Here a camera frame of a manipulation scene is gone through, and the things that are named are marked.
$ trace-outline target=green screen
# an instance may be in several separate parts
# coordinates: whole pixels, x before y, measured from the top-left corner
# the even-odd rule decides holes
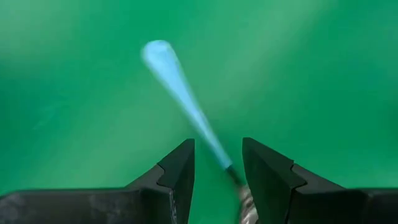
[[[344,187],[398,186],[398,1],[0,0],[0,194],[122,187],[196,141],[190,223],[233,223],[212,153],[144,66],[169,41],[243,175],[252,137]]]

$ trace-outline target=black plier jaw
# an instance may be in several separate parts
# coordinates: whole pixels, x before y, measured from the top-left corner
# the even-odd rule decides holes
[[[0,223],[188,223],[195,143],[187,139],[118,189],[24,190],[0,196]]]
[[[398,189],[346,189],[251,138],[243,161],[259,223],[398,223]]]

